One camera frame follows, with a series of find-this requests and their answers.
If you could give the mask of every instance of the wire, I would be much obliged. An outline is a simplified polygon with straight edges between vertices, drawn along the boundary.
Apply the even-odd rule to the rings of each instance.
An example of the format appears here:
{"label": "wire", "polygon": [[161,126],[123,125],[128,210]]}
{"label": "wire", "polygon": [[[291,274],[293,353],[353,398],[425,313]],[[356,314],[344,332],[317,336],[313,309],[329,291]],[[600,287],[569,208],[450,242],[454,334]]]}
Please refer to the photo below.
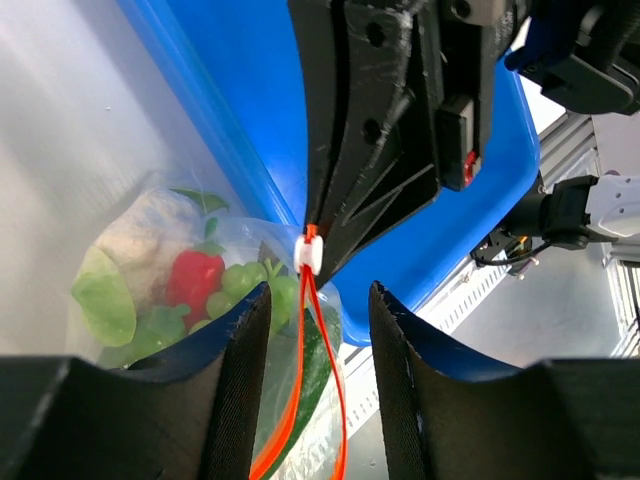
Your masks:
{"label": "wire", "polygon": [[527,253],[523,253],[522,255],[518,255],[517,257],[507,258],[505,260],[484,260],[478,257],[476,251],[471,252],[471,258],[475,260],[478,265],[482,265],[483,267],[507,267],[523,260],[528,260],[530,258],[536,257],[551,246],[553,246],[551,242],[544,242],[542,245],[539,245],[538,247]]}

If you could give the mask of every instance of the blue plastic container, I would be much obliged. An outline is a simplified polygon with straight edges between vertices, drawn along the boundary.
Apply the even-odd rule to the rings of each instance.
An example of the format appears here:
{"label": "blue plastic container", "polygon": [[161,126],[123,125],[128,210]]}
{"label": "blue plastic container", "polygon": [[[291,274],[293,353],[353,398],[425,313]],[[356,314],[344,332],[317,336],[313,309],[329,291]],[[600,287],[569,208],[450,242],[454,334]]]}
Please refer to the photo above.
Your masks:
{"label": "blue plastic container", "polygon": [[[286,0],[119,0],[248,213],[304,220],[304,86]],[[493,135],[470,188],[357,255],[335,277],[345,340],[368,345],[368,289],[417,309],[510,210],[537,174],[539,144],[520,80],[496,68]]]}

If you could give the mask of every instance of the blue bin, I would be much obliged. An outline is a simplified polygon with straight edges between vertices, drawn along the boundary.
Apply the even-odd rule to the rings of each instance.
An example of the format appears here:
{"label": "blue bin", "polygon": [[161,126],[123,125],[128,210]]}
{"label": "blue bin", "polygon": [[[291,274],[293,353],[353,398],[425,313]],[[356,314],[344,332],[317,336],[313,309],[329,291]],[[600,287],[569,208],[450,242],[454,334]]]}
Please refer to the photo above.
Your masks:
{"label": "blue bin", "polygon": [[[302,224],[306,110],[286,0],[119,3],[247,212]],[[502,64],[495,91],[493,135],[471,187],[444,191],[335,277],[347,342],[370,343],[372,281],[417,309],[533,183],[538,137],[520,80]]]}

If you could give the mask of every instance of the transparent plastic bag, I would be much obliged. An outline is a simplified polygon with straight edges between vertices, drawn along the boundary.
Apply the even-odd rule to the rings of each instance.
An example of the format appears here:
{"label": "transparent plastic bag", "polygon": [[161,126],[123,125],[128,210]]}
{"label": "transparent plastic bag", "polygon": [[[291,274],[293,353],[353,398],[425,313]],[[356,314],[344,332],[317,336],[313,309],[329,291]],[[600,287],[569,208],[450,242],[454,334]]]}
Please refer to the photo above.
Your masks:
{"label": "transparent plastic bag", "polygon": [[[298,370],[300,286],[292,258],[300,232],[228,209],[223,198],[197,190],[143,193],[87,250],[71,289],[67,349],[105,368],[126,368],[215,321],[268,281],[272,319],[255,460],[264,455]],[[318,298],[337,354],[339,295],[328,285]],[[340,446],[336,384],[308,307],[298,412],[265,479],[328,478]]]}

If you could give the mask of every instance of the screw hole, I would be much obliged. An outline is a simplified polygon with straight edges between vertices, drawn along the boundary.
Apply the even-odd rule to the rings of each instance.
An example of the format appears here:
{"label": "screw hole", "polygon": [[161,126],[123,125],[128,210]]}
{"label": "screw hole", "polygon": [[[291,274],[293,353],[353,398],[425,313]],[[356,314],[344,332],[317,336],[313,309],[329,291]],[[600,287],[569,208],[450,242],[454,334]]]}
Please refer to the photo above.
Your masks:
{"label": "screw hole", "polygon": [[456,0],[451,9],[458,18],[465,19],[471,15],[471,5],[466,0]]}
{"label": "screw hole", "polygon": [[367,39],[373,47],[378,48],[382,46],[386,40],[386,36],[379,23],[371,22],[367,25]]}
{"label": "screw hole", "polygon": [[382,135],[382,131],[380,130],[380,125],[378,125],[378,122],[376,122],[372,118],[364,122],[364,125],[362,127],[362,136],[364,137],[365,142],[367,142],[369,145],[372,145],[378,141],[380,135]]}

